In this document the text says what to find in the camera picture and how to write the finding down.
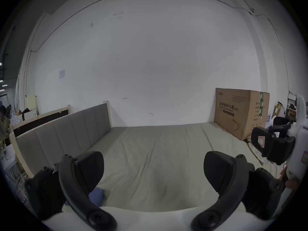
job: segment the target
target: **green label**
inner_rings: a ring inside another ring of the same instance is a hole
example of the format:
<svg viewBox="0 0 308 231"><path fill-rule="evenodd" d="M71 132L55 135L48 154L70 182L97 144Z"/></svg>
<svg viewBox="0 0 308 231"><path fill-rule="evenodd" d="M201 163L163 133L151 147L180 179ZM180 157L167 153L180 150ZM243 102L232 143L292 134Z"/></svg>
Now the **green label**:
<svg viewBox="0 0 308 231"><path fill-rule="evenodd" d="M262 118L263 113L263 92L260 92L260 110L259 110L259 117Z"/></svg>

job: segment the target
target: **bed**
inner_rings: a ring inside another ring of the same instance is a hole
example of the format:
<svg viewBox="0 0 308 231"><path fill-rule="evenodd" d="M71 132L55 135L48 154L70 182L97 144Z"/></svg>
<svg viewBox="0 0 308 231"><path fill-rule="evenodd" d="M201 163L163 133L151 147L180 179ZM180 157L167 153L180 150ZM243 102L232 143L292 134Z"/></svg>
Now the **bed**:
<svg viewBox="0 0 308 231"><path fill-rule="evenodd" d="M215 150L244 154L255 168L278 178L281 166L261 166L248 145L215 123L112 127L109 102L40 125L16 138L28 170L36 174L65 154L100 151L105 171L97 187L105 206L144 212L210 207L218 194L203 172Z"/></svg>

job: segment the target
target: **wooden headboard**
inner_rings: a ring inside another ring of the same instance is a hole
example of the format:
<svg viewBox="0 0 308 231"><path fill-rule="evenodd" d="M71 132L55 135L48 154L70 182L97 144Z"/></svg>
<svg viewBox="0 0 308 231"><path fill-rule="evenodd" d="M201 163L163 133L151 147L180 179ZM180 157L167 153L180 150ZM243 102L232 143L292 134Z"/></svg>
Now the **wooden headboard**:
<svg viewBox="0 0 308 231"><path fill-rule="evenodd" d="M16 125L10 125L10 132L14 133L15 137L36 128L39 125L45 124L46 122L52 121L54 119L66 116L71 113L71 106L68 105L67 107L50 111L48 113L44 113L41 115L37 115L32 117L28 120L20 122Z"/></svg>

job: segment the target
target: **mark on wall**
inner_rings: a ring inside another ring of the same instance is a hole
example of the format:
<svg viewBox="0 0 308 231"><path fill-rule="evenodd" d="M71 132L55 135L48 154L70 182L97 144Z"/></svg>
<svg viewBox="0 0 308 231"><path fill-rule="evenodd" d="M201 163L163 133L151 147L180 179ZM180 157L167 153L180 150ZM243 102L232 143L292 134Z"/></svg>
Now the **mark on wall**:
<svg viewBox="0 0 308 231"><path fill-rule="evenodd" d="M124 12L122 11L122 12L119 12L119 13L112 13L112 16L116 16L117 15L118 19L123 19L123 17L120 14L124 14Z"/></svg>
<svg viewBox="0 0 308 231"><path fill-rule="evenodd" d="M59 72L59 79L64 78L64 76L65 76L65 70L64 69L60 70L60 72Z"/></svg>

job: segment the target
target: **mattress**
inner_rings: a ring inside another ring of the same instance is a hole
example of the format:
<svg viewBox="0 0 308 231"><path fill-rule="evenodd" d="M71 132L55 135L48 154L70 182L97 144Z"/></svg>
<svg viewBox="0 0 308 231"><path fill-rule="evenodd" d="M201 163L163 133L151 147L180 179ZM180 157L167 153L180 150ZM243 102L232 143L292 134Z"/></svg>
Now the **mattress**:
<svg viewBox="0 0 308 231"><path fill-rule="evenodd" d="M216 123L115 127L90 150L104 156L104 175L97 186L105 191L103 205L135 211L213 205L218 194L203 171L209 151L244 154L256 169L263 167L275 178L281 171L274 164L261 166L245 142Z"/></svg>

